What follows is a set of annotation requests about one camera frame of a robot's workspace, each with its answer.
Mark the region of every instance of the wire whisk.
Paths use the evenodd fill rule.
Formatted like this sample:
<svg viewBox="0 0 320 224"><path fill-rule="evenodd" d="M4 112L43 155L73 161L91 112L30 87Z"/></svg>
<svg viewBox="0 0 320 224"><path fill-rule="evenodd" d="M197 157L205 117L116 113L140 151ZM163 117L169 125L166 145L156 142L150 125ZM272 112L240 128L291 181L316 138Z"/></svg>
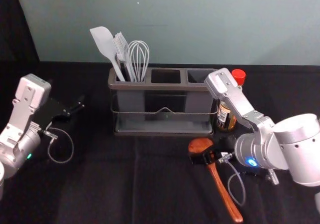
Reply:
<svg viewBox="0 0 320 224"><path fill-rule="evenodd" d="M149 64L149 46L142 40L134 40L129 44L129 55L137 82L144 82Z"/></svg>

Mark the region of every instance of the black table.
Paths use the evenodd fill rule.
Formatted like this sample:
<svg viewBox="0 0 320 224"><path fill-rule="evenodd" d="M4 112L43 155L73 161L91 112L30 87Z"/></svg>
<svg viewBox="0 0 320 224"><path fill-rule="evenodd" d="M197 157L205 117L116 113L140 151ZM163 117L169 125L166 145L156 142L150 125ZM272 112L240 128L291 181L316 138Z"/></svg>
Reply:
<svg viewBox="0 0 320 224"><path fill-rule="evenodd" d="M188 159L191 137L113 135L109 68L93 63L1 64L2 127L9 120L18 80L29 72L53 78L51 95L58 100L71 103L83 93L87 99L86 108L68 126L75 143L73 160L55 164L46 156L46 143L41 144L44 152L37 150L5 182L0 223L232 223L207 169ZM303 112L320 113L320 68L240 68L247 72L247 98L274 122ZM276 173L280 181L276 187L261 178L243 177L244 223L320 223L314 204L319 189L295 184L288 172ZM220 166L219 174L226 183L232 170Z"/></svg>

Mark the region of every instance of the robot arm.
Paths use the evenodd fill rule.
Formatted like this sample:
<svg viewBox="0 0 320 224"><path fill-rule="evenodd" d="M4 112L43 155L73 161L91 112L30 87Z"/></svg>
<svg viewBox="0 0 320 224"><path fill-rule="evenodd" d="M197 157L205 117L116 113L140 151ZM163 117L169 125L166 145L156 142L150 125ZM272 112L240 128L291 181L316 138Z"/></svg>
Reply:
<svg viewBox="0 0 320 224"><path fill-rule="evenodd" d="M41 128L32 119L47 101L50 90L48 82L33 74L20 79L11 117L0 134L0 162L4 165L5 179L12 177L39 145Z"/></svg>
<svg viewBox="0 0 320 224"><path fill-rule="evenodd" d="M241 164L270 171L289 169L296 183L320 185L320 125L315 114L274 124L252 107L226 68L209 74L205 82L212 96L224 101L239 123L253 129L235 143L234 153Z"/></svg>

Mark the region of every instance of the cable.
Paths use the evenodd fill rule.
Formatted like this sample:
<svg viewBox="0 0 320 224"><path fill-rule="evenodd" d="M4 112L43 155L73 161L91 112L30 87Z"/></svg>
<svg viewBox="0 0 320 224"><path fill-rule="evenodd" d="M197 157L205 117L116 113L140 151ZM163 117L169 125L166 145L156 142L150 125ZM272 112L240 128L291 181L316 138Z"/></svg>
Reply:
<svg viewBox="0 0 320 224"><path fill-rule="evenodd" d="M247 195L246 195L246 189L245 189L244 182L243 182L242 178L240 177L239 172L238 172L238 171L236 170L236 168L234 167L234 165L232 165L229 161L226 161L225 163L227 163L227 164L234 170L234 174L232 174L232 175L229 177L229 179L228 179L228 184L227 184L228 192L229 192L231 198L232 198L240 207L242 207L242 206L246 203L246 196L247 196ZM242 198L242 202L241 202L241 203L234 197L234 195L232 194L231 189L230 189L230 182L231 182L231 180L232 180L232 178L233 178L234 176L237 176L237 177L238 177L238 179L239 179L239 181L240 181L240 184L241 184L241 187L242 187L242 196L243 196L243 198Z"/></svg>
<svg viewBox="0 0 320 224"><path fill-rule="evenodd" d="M215 102L215 112L214 113L212 113L212 114L216 114L216 113L218 113L218 108L219 108L219 106L218 106L218 101L217 102Z"/></svg>
<svg viewBox="0 0 320 224"><path fill-rule="evenodd" d="M58 161L58 160L54 159L51 156L50 149L51 149L51 146L52 146L53 142L49 144L48 149L47 149L47 153L48 153L49 158L53 162L58 163L58 164L65 164L65 163L69 162L72 159L72 157L74 156L74 150L75 150L75 146L74 146L74 142L73 142L72 138L70 137L70 135L65 130L62 130L60 128L51 128L51 127L49 127L49 129L63 132L64 134L67 135L67 137L69 138L69 140L71 142L71 154L70 154L70 157L68 159L66 159L65 161Z"/></svg>

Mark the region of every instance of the black bracket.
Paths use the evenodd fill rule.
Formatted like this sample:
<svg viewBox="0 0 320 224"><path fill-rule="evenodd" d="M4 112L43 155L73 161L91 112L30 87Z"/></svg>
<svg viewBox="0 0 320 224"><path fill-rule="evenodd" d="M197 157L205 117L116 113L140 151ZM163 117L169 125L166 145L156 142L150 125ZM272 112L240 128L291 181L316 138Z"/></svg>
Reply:
<svg viewBox="0 0 320 224"><path fill-rule="evenodd" d="M81 96L76 104L70 108L65 108L62 107L60 110L60 113L52 117L52 122L67 122L71 119L71 117L82 110L85 105L84 105L84 96Z"/></svg>
<svg viewBox="0 0 320 224"><path fill-rule="evenodd" d="M189 153L189 158L192 164L209 165L214 163L216 161L214 158L214 146L211 145L201 153Z"/></svg>

